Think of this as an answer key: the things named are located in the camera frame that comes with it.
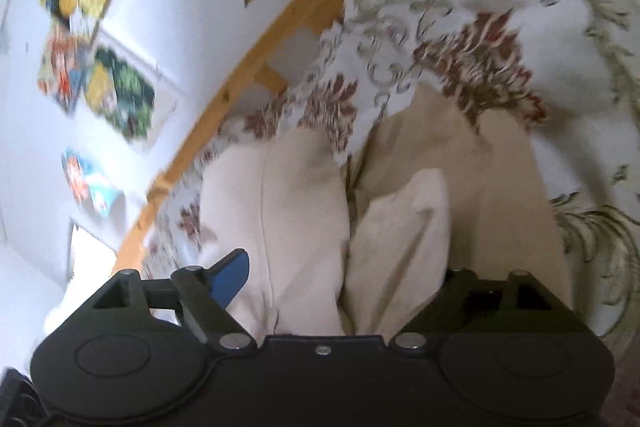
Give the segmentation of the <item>green hexagon wall poster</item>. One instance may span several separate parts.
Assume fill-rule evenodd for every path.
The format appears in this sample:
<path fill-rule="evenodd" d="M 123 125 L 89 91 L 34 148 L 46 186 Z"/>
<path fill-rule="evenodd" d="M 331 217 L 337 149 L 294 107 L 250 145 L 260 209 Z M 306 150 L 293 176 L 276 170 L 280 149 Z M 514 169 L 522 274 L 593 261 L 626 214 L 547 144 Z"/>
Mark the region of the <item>green hexagon wall poster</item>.
<path fill-rule="evenodd" d="M 85 101 L 127 141 L 146 140 L 152 128 L 155 90 L 137 69 L 108 46 L 97 46 L 86 72 Z"/>

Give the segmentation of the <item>wooden bed frame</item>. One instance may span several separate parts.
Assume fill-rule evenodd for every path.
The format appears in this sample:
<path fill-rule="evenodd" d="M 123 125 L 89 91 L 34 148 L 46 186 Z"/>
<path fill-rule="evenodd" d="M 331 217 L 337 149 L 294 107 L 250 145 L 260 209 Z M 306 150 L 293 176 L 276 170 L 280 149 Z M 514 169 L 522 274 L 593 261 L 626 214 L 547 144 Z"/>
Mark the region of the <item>wooden bed frame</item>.
<path fill-rule="evenodd" d="M 194 124 L 169 167 L 160 170 L 145 196 L 145 205 L 126 239 L 117 251 L 113 271 L 134 269 L 140 271 L 146 255 L 143 242 L 154 225 L 158 210 L 183 171 L 194 161 L 201 149 L 218 133 L 220 124 L 227 117 L 241 95 L 254 84 L 260 84 L 270 92 L 279 94 L 288 84 L 284 77 L 267 65 L 268 60 L 280 48 L 282 41 L 296 29 L 318 23 L 322 28 L 336 17 L 343 0 L 291 0 L 262 36 L 256 40 L 224 82 L 216 90 L 206 109 Z"/>

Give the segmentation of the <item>beige large garment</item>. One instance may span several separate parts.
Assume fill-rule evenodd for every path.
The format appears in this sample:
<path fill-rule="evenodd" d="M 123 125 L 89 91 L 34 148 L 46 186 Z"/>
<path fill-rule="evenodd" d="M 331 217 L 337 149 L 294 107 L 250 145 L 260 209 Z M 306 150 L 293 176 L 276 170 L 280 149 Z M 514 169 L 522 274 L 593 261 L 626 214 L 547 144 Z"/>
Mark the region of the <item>beige large garment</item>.
<path fill-rule="evenodd" d="M 229 310 L 256 339 L 393 336 L 451 268 L 524 270 L 572 299 L 524 127 L 491 109 L 472 128 L 423 84 L 346 166 L 311 130 L 227 148 L 204 172 L 200 222 L 202 265 L 236 248 L 250 258 Z"/>

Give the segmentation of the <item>orange red wall poster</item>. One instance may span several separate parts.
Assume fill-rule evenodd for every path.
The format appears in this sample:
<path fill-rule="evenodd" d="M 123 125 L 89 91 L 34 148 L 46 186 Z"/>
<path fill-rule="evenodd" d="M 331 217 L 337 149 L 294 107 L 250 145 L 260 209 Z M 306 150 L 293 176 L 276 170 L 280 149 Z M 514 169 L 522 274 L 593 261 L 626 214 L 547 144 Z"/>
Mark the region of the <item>orange red wall poster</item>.
<path fill-rule="evenodd" d="M 58 23 L 50 27 L 37 76 L 39 90 L 66 115 L 73 115 L 85 84 L 90 51 L 86 39 L 71 35 Z"/>

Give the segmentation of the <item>blue red wall poster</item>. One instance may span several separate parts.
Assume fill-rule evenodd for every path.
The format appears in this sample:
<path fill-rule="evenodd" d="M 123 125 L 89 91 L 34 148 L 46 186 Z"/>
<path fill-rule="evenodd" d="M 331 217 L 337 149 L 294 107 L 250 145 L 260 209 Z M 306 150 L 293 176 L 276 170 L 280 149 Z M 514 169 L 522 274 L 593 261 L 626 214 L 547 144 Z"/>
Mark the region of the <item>blue red wall poster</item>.
<path fill-rule="evenodd" d="M 88 200 L 98 216 L 110 217 L 122 190 L 98 164 L 72 148 L 64 150 L 61 162 L 67 184 L 77 204 Z"/>

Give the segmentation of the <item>floral white bed cover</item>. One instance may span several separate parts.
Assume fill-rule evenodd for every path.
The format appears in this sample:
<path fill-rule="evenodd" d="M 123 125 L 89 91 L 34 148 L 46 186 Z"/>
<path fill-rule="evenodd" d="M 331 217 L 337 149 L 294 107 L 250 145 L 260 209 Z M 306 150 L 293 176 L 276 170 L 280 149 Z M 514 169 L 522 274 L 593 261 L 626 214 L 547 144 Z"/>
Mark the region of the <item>floral white bed cover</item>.
<path fill-rule="evenodd" d="M 476 268 L 533 202 L 548 268 L 613 351 L 639 328 L 639 0 L 346 0 L 296 87 L 222 127 L 169 193 L 143 272 L 202 248 L 203 176 L 296 127 L 329 140 L 352 217 L 422 168 L 448 179 L 451 260 Z"/>

